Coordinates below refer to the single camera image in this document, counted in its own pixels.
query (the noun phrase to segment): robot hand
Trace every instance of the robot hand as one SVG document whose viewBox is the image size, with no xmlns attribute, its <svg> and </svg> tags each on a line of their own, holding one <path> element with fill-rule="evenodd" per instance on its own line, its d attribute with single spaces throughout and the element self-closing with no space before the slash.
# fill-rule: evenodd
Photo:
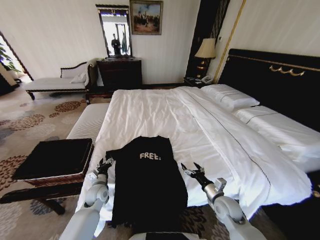
<svg viewBox="0 0 320 240">
<path fill-rule="evenodd" d="M 200 183 L 217 219 L 223 223 L 229 231 L 230 240 L 266 240 L 265 236 L 248 222 L 239 203 L 231 197 L 224 196 L 223 190 L 227 181 L 223 178 L 217 178 L 213 183 L 205 177 L 203 167 L 195 162 L 194 165 L 197 170 L 187 169 L 186 166 L 181 163 L 184 172 Z"/>
</svg>

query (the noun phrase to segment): doorway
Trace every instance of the doorway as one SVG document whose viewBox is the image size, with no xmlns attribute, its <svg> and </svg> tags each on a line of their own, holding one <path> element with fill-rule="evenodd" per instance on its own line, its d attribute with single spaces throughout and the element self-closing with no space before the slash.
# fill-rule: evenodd
<svg viewBox="0 0 320 240">
<path fill-rule="evenodd" d="M 97 4 L 108 57 L 132 57 L 129 6 Z"/>
<path fill-rule="evenodd" d="M 29 72 L 20 61 L 14 50 L 7 42 L 5 36 L 0 32 L 0 62 L 17 83 L 30 83 L 33 81 Z"/>
</svg>

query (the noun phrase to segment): painting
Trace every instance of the painting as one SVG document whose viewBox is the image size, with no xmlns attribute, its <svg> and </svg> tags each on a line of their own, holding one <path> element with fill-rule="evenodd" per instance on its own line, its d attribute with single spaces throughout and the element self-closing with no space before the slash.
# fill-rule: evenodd
<svg viewBox="0 0 320 240">
<path fill-rule="evenodd" d="M 130 1 L 132 34 L 161 35 L 162 1 Z"/>
</svg>

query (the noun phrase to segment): wooden dresser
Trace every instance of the wooden dresser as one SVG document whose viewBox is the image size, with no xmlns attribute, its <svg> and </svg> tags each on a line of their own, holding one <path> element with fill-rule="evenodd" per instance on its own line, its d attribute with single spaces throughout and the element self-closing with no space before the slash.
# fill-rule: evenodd
<svg viewBox="0 0 320 240">
<path fill-rule="evenodd" d="M 142 86 L 141 59 L 135 57 L 109 57 L 97 61 L 104 88 L 139 89 Z"/>
</svg>

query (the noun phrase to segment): floral rug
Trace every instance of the floral rug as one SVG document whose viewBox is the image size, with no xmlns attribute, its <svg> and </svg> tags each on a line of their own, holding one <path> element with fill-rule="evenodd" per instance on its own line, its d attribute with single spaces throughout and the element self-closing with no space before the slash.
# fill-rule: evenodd
<svg viewBox="0 0 320 240">
<path fill-rule="evenodd" d="M 87 106 L 83 93 L 29 95 L 18 87 L 0 96 L 0 196 L 17 189 L 32 188 L 15 182 L 11 176 L 39 141 L 65 139 Z M 108 103 L 95 98 L 91 103 Z M 0 204 L 0 240 L 58 240 L 73 215 L 78 197 L 59 198 L 65 214 L 57 215 L 37 200 Z M 181 215 L 184 232 L 199 234 L 208 240 L 227 240 L 228 232 L 208 206 L 189 207 Z M 280 230 L 260 210 L 252 224 L 268 240 L 285 239 Z M 126 240 L 132 229 L 105 227 L 97 239 Z"/>
</svg>

